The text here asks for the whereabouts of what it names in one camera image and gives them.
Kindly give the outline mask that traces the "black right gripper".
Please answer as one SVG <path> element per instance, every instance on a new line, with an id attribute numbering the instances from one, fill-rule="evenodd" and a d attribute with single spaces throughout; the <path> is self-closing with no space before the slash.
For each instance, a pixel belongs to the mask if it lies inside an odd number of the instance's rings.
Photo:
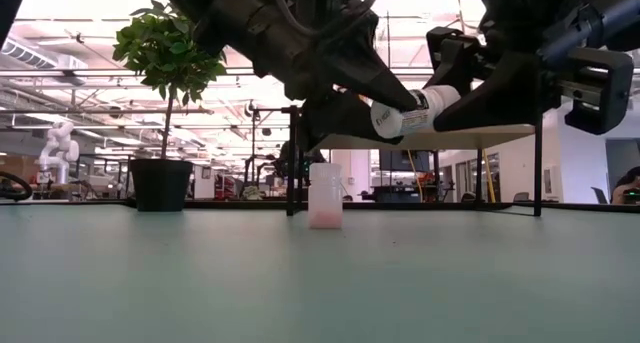
<path id="1" fill-rule="evenodd" d="M 483 83 L 435 118 L 434 128 L 535 125 L 567 98 L 568 124 L 602 135 L 624 118 L 633 73 L 631 57 L 621 52 L 571 48 L 552 62 L 507 52 Z"/>

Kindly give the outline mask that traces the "black monitor screen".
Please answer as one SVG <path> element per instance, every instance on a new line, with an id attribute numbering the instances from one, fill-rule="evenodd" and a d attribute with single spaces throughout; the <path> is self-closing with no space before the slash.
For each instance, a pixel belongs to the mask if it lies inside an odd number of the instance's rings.
<path id="1" fill-rule="evenodd" d="M 382 171 L 428 172 L 429 152 L 424 150 L 379 150 L 379 167 Z"/>

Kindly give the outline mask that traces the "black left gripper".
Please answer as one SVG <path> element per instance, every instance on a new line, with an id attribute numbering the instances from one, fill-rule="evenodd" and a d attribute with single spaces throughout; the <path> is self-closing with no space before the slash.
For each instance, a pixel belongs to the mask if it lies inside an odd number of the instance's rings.
<path id="1" fill-rule="evenodd" d="M 263 0 L 276 15 L 232 41 L 226 4 L 219 0 L 219 43 L 247 58 L 255 75 L 283 83 L 288 98 L 306 100 L 299 118 L 299 146 L 309 151 L 329 135 L 345 135 L 397 145 L 382 138 L 370 106 L 359 96 L 399 111 L 417 108 L 374 48 L 379 18 L 376 0 Z M 342 88 L 347 92 L 337 92 Z"/>

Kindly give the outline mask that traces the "white bottle red label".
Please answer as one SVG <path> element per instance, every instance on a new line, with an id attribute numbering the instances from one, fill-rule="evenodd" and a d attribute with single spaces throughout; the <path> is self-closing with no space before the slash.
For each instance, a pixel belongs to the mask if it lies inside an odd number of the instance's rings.
<path id="1" fill-rule="evenodd" d="M 413 89 L 410 94 L 417 102 L 417 108 L 411 111 L 401 112 L 377 101 L 372 103 L 370 117 L 380 137 L 392 139 L 432 129 L 435 118 L 461 99 L 459 92 L 448 85 Z"/>

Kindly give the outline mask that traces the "wooden shelf with black frame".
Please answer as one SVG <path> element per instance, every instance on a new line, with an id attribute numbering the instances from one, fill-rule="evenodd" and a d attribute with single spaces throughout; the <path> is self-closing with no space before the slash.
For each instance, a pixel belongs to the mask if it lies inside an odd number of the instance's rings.
<path id="1" fill-rule="evenodd" d="M 303 152 L 303 124 L 300 109 L 296 106 L 281 108 L 281 113 L 289 116 L 289 159 L 286 190 L 286 215 L 291 217 L 307 208 L 302 200 L 301 165 Z M 511 125 L 501 127 L 474 128 L 461 131 L 437 133 L 429 130 L 404 137 L 396 144 L 379 142 L 359 137 L 331 134 L 315 145 L 317 149 L 348 150 L 475 150 L 476 163 L 482 160 L 482 151 L 502 143 L 533 135 L 535 137 L 534 158 L 534 215 L 541 214 L 541 158 L 542 124 L 535 126 Z M 508 203 L 483 203 L 477 199 L 472 203 L 348 203 L 351 210 L 409 210 L 409 211 L 499 211 L 508 208 Z"/>

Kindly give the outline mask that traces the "person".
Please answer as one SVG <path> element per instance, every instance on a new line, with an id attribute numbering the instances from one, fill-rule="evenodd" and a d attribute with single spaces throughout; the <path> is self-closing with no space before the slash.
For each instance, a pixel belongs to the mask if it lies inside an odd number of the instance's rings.
<path id="1" fill-rule="evenodd" d="M 611 203 L 613 205 L 624 205 L 624 192 L 631 189 L 640 189 L 640 166 L 631 168 L 617 181 L 612 193 Z"/>

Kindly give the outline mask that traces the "small translucent white bottle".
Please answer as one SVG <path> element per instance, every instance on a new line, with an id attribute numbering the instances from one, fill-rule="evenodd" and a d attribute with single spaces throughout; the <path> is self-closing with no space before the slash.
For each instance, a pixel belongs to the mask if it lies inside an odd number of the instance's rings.
<path id="1" fill-rule="evenodd" d="M 341 166 L 313 163 L 309 179 L 309 226 L 312 229 L 340 229 L 343 221 Z"/>

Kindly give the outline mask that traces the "black table frame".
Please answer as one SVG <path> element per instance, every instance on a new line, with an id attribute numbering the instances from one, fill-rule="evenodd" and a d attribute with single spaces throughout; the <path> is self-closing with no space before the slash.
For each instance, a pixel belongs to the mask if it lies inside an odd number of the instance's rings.
<path id="1" fill-rule="evenodd" d="M 0 201 L 0 206 L 12 205 L 62 205 L 62 206 L 98 206 L 116 205 L 135 208 L 135 200 L 90 200 L 90 201 L 54 201 L 54 200 L 26 200 L 26 201 Z M 220 210 L 282 210 L 288 207 L 286 201 L 186 201 L 186 209 L 220 209 Z M 408 210 L 408 211 L 499 211 L 512 207 L 533 208 L 533 202 L 517 203 L 366 203 L 346 202 L 343 208 L 346 210 Z M 542 209 L 637 213 L 640 214 L 640 205 L 600 205 L 600 204 L 564 204 L 542 202 Z"/>

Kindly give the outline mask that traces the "silver ventilation duct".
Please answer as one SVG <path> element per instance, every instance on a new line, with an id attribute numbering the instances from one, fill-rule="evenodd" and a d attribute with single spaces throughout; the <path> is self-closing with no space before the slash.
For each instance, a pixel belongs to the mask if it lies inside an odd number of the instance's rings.
<path id="1" fill-rule="evenodd" d="M 0 54 L 34 69 L 75 70 L 89 67 L 85 61 L 73 55 L 55 53 L 14 36 L 8 36 L 5 39 Z"/>

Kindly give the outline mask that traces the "green plant in black pot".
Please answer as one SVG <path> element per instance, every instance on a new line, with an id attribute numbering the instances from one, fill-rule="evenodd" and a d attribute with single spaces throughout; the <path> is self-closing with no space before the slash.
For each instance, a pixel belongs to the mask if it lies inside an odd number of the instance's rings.
<path id="1" fill-rule="evenodd" d="M 202 99 L 208 84 L 226 72 L 226 56 L 210 54 L 194 41 L 194 24 L 170 3 L 153 0 L 131 13 L 129 25 L 116 32 L 112 59 L 142 78 L 141 84 L 167 103 L 158 159 L 136 158 L 130 171 L 140 212 L 179 212 L 184 208 L 193 163 L 167 157 L 171 117 L 176 102 Z"/>

